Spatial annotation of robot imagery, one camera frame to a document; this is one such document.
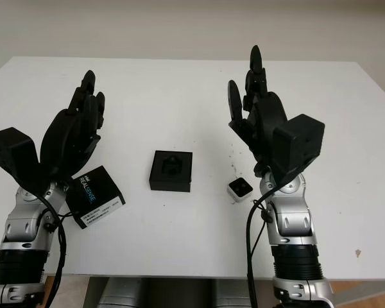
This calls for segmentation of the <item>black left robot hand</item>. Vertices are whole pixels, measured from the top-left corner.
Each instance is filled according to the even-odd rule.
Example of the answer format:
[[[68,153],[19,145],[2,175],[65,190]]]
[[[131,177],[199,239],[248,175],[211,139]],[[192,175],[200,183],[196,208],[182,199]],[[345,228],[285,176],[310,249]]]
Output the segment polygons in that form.
[[[47,129],[40,147],[40,165],[54,181],[67,181],[88,162],[100,140],[105,96],[94,93],[96,76],[88,70],[74,91],[69,106]]]

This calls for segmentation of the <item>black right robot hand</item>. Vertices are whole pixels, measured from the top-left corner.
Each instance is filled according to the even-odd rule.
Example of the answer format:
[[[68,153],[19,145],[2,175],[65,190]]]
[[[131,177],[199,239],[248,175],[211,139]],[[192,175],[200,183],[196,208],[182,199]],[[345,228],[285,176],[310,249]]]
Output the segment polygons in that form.
[[[249,147],[256,160],[255,176],[260,177],[271,166],[273,131],[287,117],[280,98],[267,89],[266,70],[257,45],[250,53],[245,91],[241,97],[235,81],[228,82],[228,125]]]

